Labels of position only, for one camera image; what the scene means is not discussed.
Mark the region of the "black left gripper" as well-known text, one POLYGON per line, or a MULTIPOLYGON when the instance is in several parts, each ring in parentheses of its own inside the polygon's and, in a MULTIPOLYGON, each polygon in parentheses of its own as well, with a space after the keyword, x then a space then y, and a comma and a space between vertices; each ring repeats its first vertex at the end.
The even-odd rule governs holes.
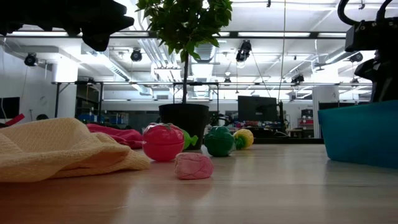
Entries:
POLYGON ((127 16, 127 7, 115 0, 86 0, 88 9, 79 28, 69 13, 68 0, 0 0, 0 34, 11 34, 24 25, 32 25, 46 32, 64 29, 69 35, 83 32, 82 40, 93 50, 103 52, 109 44, 108 34, 134 24, 127 16))

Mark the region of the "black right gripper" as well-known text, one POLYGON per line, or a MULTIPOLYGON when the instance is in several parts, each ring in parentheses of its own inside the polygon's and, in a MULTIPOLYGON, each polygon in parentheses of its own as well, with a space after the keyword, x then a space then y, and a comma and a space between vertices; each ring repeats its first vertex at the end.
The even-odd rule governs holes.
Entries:
POLYGON ((398 100, 398 53, 377 50, 354 74, 372 81, 370 102, 398 100))

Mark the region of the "red toy tomato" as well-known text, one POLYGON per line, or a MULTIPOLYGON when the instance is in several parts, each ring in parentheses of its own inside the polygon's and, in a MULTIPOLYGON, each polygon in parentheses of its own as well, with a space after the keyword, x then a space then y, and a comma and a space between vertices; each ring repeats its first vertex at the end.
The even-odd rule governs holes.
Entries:
POLYGON ((143 132, 142 147, 150 159, 157 162, 168 162, 183 151, 183 131, 171 123, 151 123, 143 132))

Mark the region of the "light green toy pear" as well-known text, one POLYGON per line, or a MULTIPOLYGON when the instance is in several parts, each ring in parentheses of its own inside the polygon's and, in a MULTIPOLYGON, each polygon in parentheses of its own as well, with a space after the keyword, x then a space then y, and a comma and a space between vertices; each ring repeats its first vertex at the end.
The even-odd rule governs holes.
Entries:
POLYGON ((184 136, 184 145, 183 145, 183 150, 186 150, 190 146, 195 146, 197 141, 198 141, 198 136, 197 135, 189 135, 188 132, 185 130, 181 129, 183 136, 184 136))

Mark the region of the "yellow toy pineapple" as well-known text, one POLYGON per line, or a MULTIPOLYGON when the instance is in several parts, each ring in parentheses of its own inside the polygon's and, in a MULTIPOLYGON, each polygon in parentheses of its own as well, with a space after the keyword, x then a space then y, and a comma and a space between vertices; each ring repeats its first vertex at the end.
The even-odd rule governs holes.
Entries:
POLYGON ((253 133, 248 129, 239 129, 234 134, 234 141, 237 150, 247 149, 254 142, 253 133))

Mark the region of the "green toy bell pepper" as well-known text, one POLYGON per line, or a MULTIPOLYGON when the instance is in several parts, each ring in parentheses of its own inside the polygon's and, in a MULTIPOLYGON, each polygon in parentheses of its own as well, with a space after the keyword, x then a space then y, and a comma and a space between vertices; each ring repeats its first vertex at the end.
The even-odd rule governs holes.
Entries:
POLYGON ((226 126, 213 126, 205 134, 204 144, 213 157, 227 157, 236 150, 234 137, 226 126))

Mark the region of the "pink toy garlic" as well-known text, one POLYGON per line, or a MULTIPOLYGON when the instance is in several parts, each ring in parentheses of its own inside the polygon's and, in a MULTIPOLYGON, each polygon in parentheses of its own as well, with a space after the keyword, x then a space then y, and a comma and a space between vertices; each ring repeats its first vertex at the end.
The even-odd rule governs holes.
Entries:
POLYGON ((193 152, 182 152, 176 155, 174 171, 178 179, 206 179, 211 177, 213 170, 214 165, 206 155, 193 152))

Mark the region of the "blue plastic tupperware container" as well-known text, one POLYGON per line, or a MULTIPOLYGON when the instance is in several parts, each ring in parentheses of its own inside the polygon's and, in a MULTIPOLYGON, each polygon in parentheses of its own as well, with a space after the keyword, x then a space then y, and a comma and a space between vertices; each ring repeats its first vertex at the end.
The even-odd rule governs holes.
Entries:
POLYGON ((331 160, 398 169, 398 100, 320 110, 318 119, 331 160))

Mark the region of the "red cloth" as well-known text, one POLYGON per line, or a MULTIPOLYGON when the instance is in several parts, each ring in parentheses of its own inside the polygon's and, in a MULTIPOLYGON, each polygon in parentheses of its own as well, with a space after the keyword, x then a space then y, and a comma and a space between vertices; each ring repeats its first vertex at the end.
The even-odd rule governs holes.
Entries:
POLYGON ((105 133, 118 143, 129 146, 131 149, 142 148, 142 134, 134 129, 115 129, 98 124, 87 124, 91 133, 105 133))

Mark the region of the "red angled bar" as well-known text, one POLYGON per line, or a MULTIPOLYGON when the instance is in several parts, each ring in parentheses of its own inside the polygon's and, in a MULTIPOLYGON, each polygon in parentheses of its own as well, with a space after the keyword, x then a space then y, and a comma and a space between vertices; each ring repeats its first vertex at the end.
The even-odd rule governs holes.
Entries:
POLYGON ((5 122, 5 125, 7 126, 12 126, 14 124, 17 124, 18 122, 22 121, 25 118, 25 116, 23 114, 19 114, 16 117, 12 118, 9 121, 5 122))

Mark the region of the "green potted plant black pot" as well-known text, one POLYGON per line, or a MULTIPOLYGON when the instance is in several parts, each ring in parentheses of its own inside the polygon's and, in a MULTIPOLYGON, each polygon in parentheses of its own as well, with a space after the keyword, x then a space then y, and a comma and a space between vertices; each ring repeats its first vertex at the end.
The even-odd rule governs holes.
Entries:
POLYGON ((183 63, 182 102, 159 106, 161 122, 172 123, 198 141, 189 150, 201 148, 209 107, 187 103, 189 60, 199 59, 195 48, 202 44, 218 47, 216 35, 232 19, 231 0, 138 0, 138 11, 150 17, 148 29, 167 46, 168 54, 180 55, 183 63))

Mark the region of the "black background monitor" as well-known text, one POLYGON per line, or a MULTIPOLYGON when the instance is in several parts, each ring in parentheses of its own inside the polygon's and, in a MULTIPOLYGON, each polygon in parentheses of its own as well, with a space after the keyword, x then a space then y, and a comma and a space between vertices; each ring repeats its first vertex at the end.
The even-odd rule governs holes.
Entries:
POLYGON ((238 96, 239 121, 277 121, 277 99, 260 96, 238 96))

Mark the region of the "yellow waffle cloth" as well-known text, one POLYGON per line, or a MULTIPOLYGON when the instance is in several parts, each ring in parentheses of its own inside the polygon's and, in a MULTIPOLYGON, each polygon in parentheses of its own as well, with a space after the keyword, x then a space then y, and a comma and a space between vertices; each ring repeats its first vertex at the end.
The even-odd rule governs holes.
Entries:
POLYGON ((0 182, 145 170, 150 160, 75 118, 55 118, 0 129, 0 182))

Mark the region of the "black background rack frame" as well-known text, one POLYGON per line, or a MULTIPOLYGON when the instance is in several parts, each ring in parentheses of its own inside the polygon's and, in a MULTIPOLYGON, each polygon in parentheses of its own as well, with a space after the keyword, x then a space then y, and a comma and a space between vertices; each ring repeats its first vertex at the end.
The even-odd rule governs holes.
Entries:
POLYGON ((183 86, 183 82, 84 82, 84 81, 75 81, 75 82, 52 82, 53 85, 56 85, 56 95, 55 95, 55 117, 58 117, 58 106, 60 100, 60 93, 65 90, 69 85, 99 85, 99 100, 98 100, 98 116, 102 116, 102 104, 104 101, 145 101, 145 99, 105 99, 104 94, 104 86, 105 85, 172 85, 173 87, 173 99, 172 103, 175 103, 175 87, 177 85, 183 86))

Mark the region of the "dark wall screen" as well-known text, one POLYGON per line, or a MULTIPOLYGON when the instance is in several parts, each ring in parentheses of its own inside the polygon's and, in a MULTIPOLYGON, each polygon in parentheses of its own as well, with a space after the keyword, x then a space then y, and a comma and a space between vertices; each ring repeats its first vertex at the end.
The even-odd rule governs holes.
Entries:
POLYGON ((0 119, 12 119, 19 115, 20 98, 0 98, 0 119))

